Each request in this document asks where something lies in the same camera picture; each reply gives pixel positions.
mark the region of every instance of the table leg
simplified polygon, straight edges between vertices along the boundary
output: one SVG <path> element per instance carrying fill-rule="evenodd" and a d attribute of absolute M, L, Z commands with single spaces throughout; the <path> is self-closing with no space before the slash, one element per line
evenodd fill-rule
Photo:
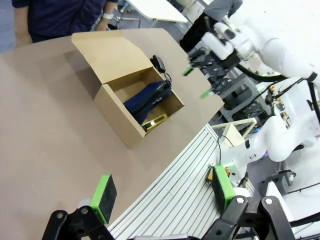
<path fill-rule="evenodd" d="M 152 19 L 152 22 L 151 22 L 151 25 L 149 26 L 149 28 L 151 29 L 151 28 L 153 28 L 155 25 L 156 25 L 156 23 L 158 22 L 158 20 L 157 19 Z"/>

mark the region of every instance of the person's arm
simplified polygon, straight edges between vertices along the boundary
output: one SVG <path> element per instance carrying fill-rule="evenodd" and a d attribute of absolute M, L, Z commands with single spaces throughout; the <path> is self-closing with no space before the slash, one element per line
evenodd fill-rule
<path fill-rule="evenodd" d="M 230 18 L 233 14 L 235 14 L 235 12 L 240 8 L 242 3 L 243 3 L 243 0 L 234 0 L 233 1 L 232 7 L 228 13 L 228 18 Z"/>
<path fill-rule="evenodd" d="M 104 7 L 103 7 L 103 13 L 112 15 L 114 13 L 115 8 L 118 5 L 118 0 L 107 0 Z M 101 18 L 99 23 L 96 25 L 95 30 L 96 31 L 105 31 L 107 29 L 108 23 L 110 19 Z"/>
<path fill-rule="evenodd" d="M 14 47 L 22 47 L 32 44 L 32 39 L 28 31 L 28 10 L 29 0 L 12 0 L 14 16 Z"/>

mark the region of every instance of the gray shirt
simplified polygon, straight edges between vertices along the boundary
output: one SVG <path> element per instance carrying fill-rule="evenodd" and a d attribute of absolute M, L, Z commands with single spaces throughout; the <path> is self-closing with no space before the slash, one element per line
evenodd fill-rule
<path fill-rule="evenodd" d="M 243 0 L 213 0 L 203 11 L 210 18 L 221 22 L 228 14 L 230 17 L 238 8 L 240 8 Z"/>

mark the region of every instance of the black pants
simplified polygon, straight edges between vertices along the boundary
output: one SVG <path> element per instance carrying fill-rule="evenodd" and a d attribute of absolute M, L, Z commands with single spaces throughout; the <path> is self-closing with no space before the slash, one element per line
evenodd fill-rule
<path fill-rule="evenodd" d="M 191 28 L 186 32 L 183 38 L 180 40 L 180 46 L 182 49 L 188 53 L 190 52 L 201 38 L 205 35 L 207 30 L 207 25 L 205 21 L 205 13 L 202 13 L 195 21 Z M 209 22 L 211 27 L 213 27 L 218 21 L 209 17 Z"/>

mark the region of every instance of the person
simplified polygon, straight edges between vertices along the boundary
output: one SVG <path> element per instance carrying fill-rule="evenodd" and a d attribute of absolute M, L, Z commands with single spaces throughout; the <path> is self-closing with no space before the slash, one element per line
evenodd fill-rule
<path fill-rule="evenodd" d="M 118 0 L 12 0 L 15 47 L 88 32 L 105 31 Z"/>
<path fill-rule="evenodd" d="M 213 0 L 203 11 L 203 13 L 194 21 L 194 24 L 180 40 L 180 46 L 188 53 L 207 32 L 205 16 L 209 18 L 209 24 L 215 25 L 221 22 L 228 15 L 230 18 L 242 5 L 242 0 Z"/>

